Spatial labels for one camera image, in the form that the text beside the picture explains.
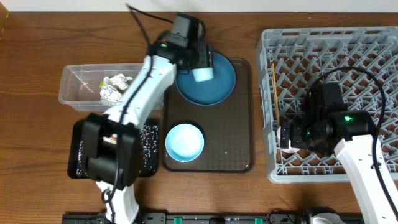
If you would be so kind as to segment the light blue cup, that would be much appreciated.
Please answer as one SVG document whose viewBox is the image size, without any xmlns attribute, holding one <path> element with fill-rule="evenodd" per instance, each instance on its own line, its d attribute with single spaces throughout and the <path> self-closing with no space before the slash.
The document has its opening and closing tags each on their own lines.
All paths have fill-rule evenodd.
<svg viewBox="0 0 398 224">
<path fill-rule="evenodd" d="M 192 70 L 192 73 L 196 82 L 205 82 L 213 79 L 214 76 L 212 67 L 196 68 Z"/>
</svg>

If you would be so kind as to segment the dark blue plate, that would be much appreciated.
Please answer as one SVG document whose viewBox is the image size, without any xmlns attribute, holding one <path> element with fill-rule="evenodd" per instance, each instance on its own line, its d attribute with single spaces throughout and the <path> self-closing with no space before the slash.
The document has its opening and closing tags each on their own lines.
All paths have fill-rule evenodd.
<svg viewBox="0 0 398 224">
<path fill-rule="evenodd" d="M 215 105 L 225 100 L 236 84 L 236 73 L 232 63 L 222 54 L 214 53 L 213 78 L 196 82 L 192 72 L 177 75 L 176 85 L 181 95 L 197 105 Z"/>
</svg>

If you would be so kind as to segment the wooden chopstick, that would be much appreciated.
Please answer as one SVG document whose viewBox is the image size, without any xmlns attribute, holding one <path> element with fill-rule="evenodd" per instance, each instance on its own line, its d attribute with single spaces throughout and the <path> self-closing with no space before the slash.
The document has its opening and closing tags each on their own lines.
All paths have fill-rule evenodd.
<svg viewBox="0 0 398 224">
<path fill-rule="evenodd" d="M 273 82 L 273 89 L 274 89 L 274 95 L 277 93 L 277 85 L 276 85 L 276 80 L 275 80 L 275 66 L 273 63 L 271 63 L 271 72 L 272 72 L 272 82 Z"/>
<path fill-rule="evenodd" d="M 274 98 L 275 98 L 275 111 L 276 111 L 277 124 L 278 126 L 280 126 L 279 101 L 277 93 L 275 93 Z"/>
</svg>

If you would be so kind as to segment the white tissue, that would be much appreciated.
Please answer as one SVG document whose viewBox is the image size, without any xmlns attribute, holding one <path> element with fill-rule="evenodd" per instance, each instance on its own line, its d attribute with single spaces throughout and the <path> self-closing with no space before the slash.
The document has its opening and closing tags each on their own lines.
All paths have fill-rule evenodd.
<svg viewBox="0 0 398 224">
<path fill-rule="evenodd" d="M 126 77 L 122 73 L 113 77 L 104 77 L 103 82 L 111 85 L 117 90 L 127 90 L 129 84 L 133 81 L 133 77 Z"/>
</svg>

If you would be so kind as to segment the light blue bowl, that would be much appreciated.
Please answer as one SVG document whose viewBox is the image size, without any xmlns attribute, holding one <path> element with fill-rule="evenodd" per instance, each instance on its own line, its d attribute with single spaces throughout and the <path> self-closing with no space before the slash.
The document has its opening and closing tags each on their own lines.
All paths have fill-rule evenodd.
<svg viewBox="0 0 398 224">
<path fill-rule="evenodd" d="M 192 124 L 178 124 L 166 135 L 165 149 L 168 155 L 179 162 L 195 160 L 205 147 L 205 138 L 200 129 Z"/>
</svg>

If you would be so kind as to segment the green snack wrapper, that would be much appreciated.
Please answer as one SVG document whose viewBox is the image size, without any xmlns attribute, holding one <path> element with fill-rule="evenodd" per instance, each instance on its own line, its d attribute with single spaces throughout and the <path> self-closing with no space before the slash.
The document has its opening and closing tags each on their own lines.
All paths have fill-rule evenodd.
<svg viewBox="0 0 398 224">
<path fill-rule="evenodd" d="M 100 84 L 100 99 L 103 103 L 116 103 L 122 98 L 122 94 L 112 85 L 105 82 Z"/>
</svg>

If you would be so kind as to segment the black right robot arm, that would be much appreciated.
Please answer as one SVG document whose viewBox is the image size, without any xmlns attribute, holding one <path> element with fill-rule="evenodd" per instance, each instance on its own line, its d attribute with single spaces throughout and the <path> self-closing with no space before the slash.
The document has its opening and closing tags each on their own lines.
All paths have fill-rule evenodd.
<svg viewBox="0 0 398 224">
<path fill-rule="evenodd" d="M 340 111 L 279 128 L 279 146 L 333 154 L 348 175 L 365 223 L 397 223 L 397 187 L 367 111 Z"/>
</svg>

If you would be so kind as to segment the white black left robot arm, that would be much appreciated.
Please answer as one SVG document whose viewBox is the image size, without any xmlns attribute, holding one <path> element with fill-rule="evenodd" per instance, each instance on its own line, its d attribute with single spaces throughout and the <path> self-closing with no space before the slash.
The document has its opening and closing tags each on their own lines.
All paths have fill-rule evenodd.
<svg viewBox="0 0 398 224">
<path fill-rule="evenodd" d="M 90 113 L 73 126 L 67 174 L 97 183 L 111 223 L 133 223 L 138 215 L 134 182 L 144 167 L 140 132 L 155 101 L 180 70 L 197 82 L 209 80 L 212 45 L 156 42 L 122 98 L 103 114 Z"/>
</svg>

